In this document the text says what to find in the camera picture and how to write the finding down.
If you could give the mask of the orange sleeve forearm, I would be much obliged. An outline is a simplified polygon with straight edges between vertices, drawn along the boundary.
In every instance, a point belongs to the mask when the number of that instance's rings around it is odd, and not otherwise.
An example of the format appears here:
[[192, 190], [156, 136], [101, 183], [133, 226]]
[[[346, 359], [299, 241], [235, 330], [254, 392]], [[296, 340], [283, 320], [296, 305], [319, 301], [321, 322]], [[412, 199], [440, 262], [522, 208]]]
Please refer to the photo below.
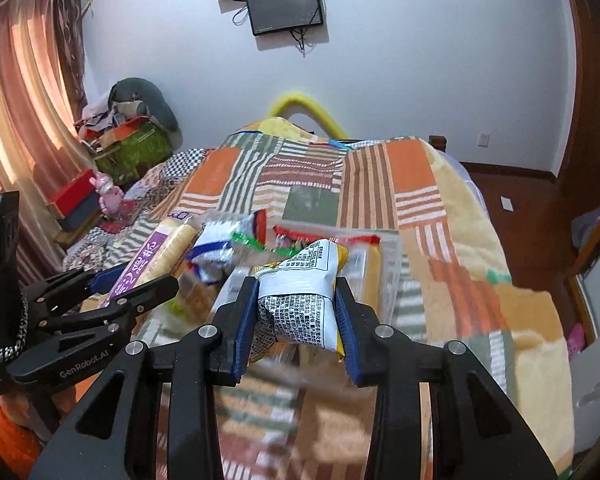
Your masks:
[[0, 404], [0, 456], [19, 478], [27, 479], [42, 451], [38, 436], [8, 419]]

